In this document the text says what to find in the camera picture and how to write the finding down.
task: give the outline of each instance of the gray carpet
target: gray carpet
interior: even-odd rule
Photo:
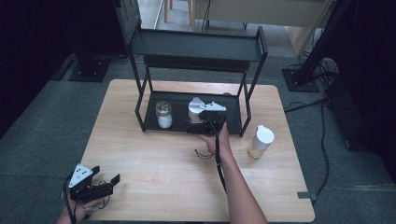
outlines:
[[[268,57],[259,84],[277,86],[284,106],[311,103],[317,93],[289,92],[282,68],[297,59]],[[143,71],[143,64],[138,65]],[[133,78],[128,61],[113,61],[103,83],[49,81],[0,140],[0,222],[54,223],[63,202],[58,199],[64,178],[80,162],[109,81]],[[237,74],[155,69],[153,79],[237,83]],[[314,223],[394,223],[396,188],[381,160],[368,152],[352,152],[333,112],[324,108],[324,146],[330,161],[328,182],[315,203]],[[318,191],[325,177],[321,152],[320,105],[289,112],[287,119],[306,185]]]

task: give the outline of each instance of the white cup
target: white cup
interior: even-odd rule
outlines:
[[[199,114],[204,111],[201,109],[201,105],[205,105],[205,103],[200,100],[199,97],[192,98],[192,101],[189,103],[189,117],[191,119],[191,123],[201,122]]]
[[[257,126],[256,134],[247,149],[247,153],[254,159],[259,159],[264,151],[274,142],[274,133],[263,125]]]

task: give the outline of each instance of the shelf tray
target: shelf tray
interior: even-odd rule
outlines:
[[[260,62],[267,52],[262,29],[256,36],[140,29],[132,53],[165,57]]]
[[[215,102],[225,106],[227,108],[226,117],[229,133],[241,133],[242,122],[239,98],[236,95],[228,94],[153,91],[149,97],[144,126],[147,130],[186,132],[187,120],[189,119],[189,103],[193,97],[199,97],[205,104]],[[160,101],[167,101],[172,105],[173,122],[168,129],[163,129],[158,125],[155,105]]]

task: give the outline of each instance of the chair leg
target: chair leg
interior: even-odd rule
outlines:
[[[188,6],[189,6],[189,24],[192,26],[192,3],[191,0],[188,0]]]
[[[163,21],[168,22],[168,0],[163,2]]]

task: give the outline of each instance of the cup lid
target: cup lid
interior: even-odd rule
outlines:
[[[275,139],[274,133],[262,125],[257,127],[256,136],[263,144],[271,144]]]

